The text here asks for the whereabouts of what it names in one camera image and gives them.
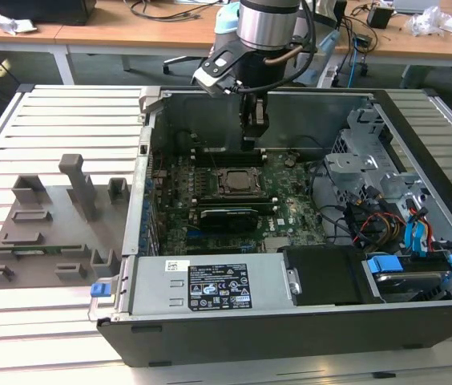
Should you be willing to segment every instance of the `black plastic cover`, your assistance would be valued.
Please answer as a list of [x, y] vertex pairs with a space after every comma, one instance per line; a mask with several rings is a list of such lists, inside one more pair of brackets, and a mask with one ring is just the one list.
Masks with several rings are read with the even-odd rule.
[[353, 246], [288, 246], [283, 253], [287, 268], [299, 276], [298, 306], [381, 303], [363, 270], [365, 256]]

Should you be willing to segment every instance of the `electronic device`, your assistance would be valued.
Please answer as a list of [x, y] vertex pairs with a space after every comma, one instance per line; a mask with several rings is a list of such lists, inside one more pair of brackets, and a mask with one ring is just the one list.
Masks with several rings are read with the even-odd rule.
[[95, 4], [96, 0], [0, 0], [0, 14], [7, 18], [26, 18], [33, 22], [81, 26], [89, 19]]
[[122, 263], [89, 313], [127, 365], [452, 336], [452, 184], [390, 95], [271, 91], [271, 128], [242, 151], [237, 98], [143, 89]]
[[393, 8], [399, 14], [421, 14], [430, 6], [440, 6], [440, 0], [393, 0]]
[[394, 8], [387, 6], [373, 6], [370, 8], [369, 15], [367, 16], [367, 24], [372, 28], [384, 30], [388, 26], [388, 22], [394, 11]]

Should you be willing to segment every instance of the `motherboard chip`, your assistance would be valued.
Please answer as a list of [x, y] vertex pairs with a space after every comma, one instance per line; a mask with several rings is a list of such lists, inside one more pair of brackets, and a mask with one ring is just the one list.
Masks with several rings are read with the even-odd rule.
[[246, 191], [251, 186], [247, 171], [228, 171], [226, 185], [230, 191]]
[[256, 168], [221, 168], [217, 170], [217, 179], [222, 196], [262, 195]]

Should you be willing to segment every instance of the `power supply label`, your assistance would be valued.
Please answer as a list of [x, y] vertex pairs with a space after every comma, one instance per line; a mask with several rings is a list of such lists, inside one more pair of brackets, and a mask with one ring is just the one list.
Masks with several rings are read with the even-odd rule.
[[189, 266], [188, 307], [192, 311], [251, 309], [248, 267], [243, 263]]

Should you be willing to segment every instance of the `wooden desk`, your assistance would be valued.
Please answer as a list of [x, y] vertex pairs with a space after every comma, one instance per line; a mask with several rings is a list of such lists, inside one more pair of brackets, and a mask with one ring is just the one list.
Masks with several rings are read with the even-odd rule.
[[[147, 7], [154, 16], [175, 14], [196, 5], [155, 0]], [[119, 45], [130, 47], [178, 47], [210, 50], [214, 43], [216, 13], [211, 6], [201, 18], [186, 22], [156, 22], [135, 16], [122, 0], [98, 0], [86, 26], [63, 26], [56, 42], [61, 44]]]
[[48, 43], [55, 44], [55, 36], [63, 27], [59, 24], [35, 24], [37, 30], [12, 36], [0, 30], [0, 43]]
[[[350, 1], [345, 14], [350, 15], [355, 6], [371, 3], [367, 1]], [[447, 14], [452, 14], [452, 0], [443, 0], [442, 10]], [[366, 22], [368, 12], [361, 12], [356, 18]], [[441, 63], [448, 62], [452, 66], [452, 34], [445, 31], [444, 36], [413, 36], [403, 28], [410, 16], [393, 16], [389, 25], [384, 30], [375, 29], [379, 42], [375, 51], [367, 55], [369, 62], [379, 63], [402, 63], [402, 58], [408, 64], [424, 64], [441, 66]], [[358, 34], [366, 34], [373, 37], [373, 33], [359, 22], [353, 22], [353, 29]], [[344, 54], [348, 49], [348, 39], [345, 28], [341, 28], [341, 41], [337, 45], [336, 53]]]
[[[349, 1], [347, 14], [367, 0]], [[154, 0], [147, 8], [153, 15], [167, 15], [188, 10], [194, 5], [176, 5]], [[452, 14], [452, 0], [442, 0], [442, 9]], [[202, 18], [188, 22], [155, 22], [134, 16], [122, 0], [98, 0], [86, 26], [39, 24], [38, 32], [10, 36], [0, 31], [0, 51], [35, 51], [53, 54], [64, 84], [75, 84], [72, 53], [122, 55], [128, 68], [128, 55], [205, 56], [214, 41], [214, 25], [218, 6], [201, 11]], [[366, 20], [367, 13], [358, 17]], [[409, 16], [398, 15], [388, 28], [376, 30], [379, 43], [367, 63], [392, 63], [452, 67], [452, 35], [414, 37], [400, 30]], [[354, 22], [357, 33], [370, 35]], [[333, 59], [341, 59], [347, 51], [347, 37], [342, 37]]]

